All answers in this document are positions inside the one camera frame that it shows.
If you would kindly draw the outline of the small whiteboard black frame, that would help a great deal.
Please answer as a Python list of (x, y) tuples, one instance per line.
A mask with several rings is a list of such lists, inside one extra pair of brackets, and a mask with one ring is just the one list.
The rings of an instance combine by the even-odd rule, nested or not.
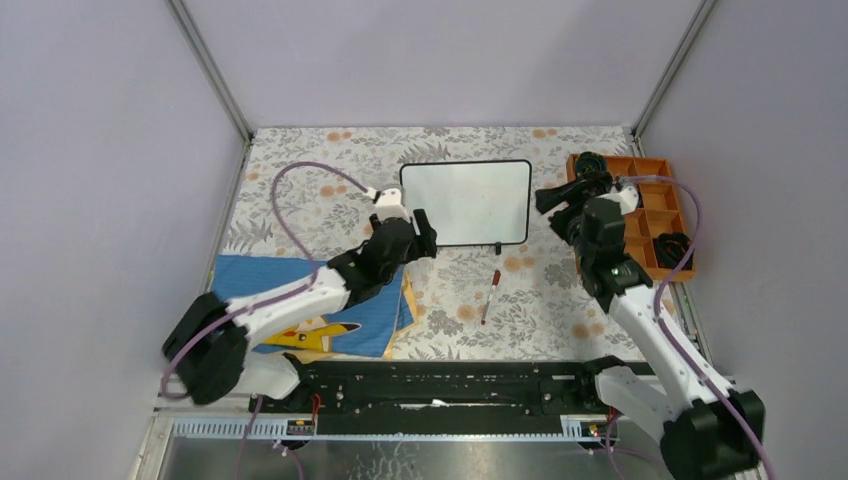
[(438, 247), (520, 245), (529, 236), (527, 160), (404, 164), (399, 180), (405, 205), (425, 211)]

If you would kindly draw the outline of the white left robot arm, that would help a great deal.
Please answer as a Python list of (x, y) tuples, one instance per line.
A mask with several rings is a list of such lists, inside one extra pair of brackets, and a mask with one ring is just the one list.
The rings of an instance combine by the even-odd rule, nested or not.
[(260, 366), (248, 360), (253, 349), (306, 320), (371, 300), (402, 266), (437, 254), (437, 232), (422, 209), (409, 220), (374, 218), (372, 225), (372, 236), (359, 247), (315, 266), (300, 280), (231, 301), (213, 291), (196, 297), (161, 347), (168, 362), (161, 395), (178, 398), (168, 388), (170, 377), (177, 376), (185, 397), (203, 406), (222, 399), (243, 379), (258, 379), (259, 395), (288, 411), (304, 407), (308, 381), (286, 373), (271, 388)]

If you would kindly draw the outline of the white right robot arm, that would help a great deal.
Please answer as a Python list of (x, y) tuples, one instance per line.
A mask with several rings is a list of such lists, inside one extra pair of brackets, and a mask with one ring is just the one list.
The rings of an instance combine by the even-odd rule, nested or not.
[(773, 478), (762, 443), (762, 400), (711, 366), (664, 307), (668, 284), (654, 285), (626, 251), (625, 217), (640, 203), (641, 181), (590, 171), (535, 193), (537, 211), (573, 247), (582, 286), (630, 336), (662, 386), (655, 389), (608, 356), (586, 364), (573, 386), (575, 402), (629, 418), (657, 442), (676, 479), (721, 479), (757, 467)]

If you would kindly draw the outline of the blue Pikachu cloth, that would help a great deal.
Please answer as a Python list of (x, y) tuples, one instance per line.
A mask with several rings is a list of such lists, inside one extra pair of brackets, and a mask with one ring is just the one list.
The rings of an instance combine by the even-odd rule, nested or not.
[[(308, 276), (306, 259), (220, 255), (211, 289), (221, 299), (257, 294)], [(374, 298), (348, 310), (306, 320), (264, 340), (255, 350), (314, 351), (379, 358), (394, 333), (412, 325), (415, 315), (400, 274)]]

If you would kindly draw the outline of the orange compartment tray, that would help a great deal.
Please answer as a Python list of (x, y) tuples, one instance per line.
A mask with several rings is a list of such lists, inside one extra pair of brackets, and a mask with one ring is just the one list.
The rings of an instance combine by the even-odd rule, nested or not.
[[(605, 167), (613, 179), (629, 176), (671, 177), (663, 158), (606, 156), (592, 152), (572, 154), (566, 166), (569, 181), (586, 170)], [(683, 259), (691, 246), (678, 188), (670, 182), (637, 185), (640, 204), (625, 216), (625, 252), (635, 259), (655, 283), (660, 283)]]

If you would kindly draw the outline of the floral patterned table mat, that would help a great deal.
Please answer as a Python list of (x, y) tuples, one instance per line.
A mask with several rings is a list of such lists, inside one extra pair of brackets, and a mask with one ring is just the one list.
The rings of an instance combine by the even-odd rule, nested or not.
[[(253, 140), (220, 255), (326, 261), (369, 237), (362, 187), (399, 181), (404, 164), (524, 159), (534, 188), (566, 179), (570, 154), (624, 154), (620, 127), (263, 128)], [(485, 325), (480, 316), (502, 272)], [(569, 246), (532, 214), (528, 239), (500, 253), (445, 248), (410, 264), (415, 322), (396, 331), (392, 360), (635, 362), (634, 341), (583, 290)]]

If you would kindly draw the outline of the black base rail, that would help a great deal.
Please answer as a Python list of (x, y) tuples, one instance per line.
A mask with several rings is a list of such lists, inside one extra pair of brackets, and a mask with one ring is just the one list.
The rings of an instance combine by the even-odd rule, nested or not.
[(297, 371), (287, 397), (249, 405), (303, 414), (320, 435), (560, 434), (563, 416), (604, 422), (610, 412), (577, 361), (319, 361)]

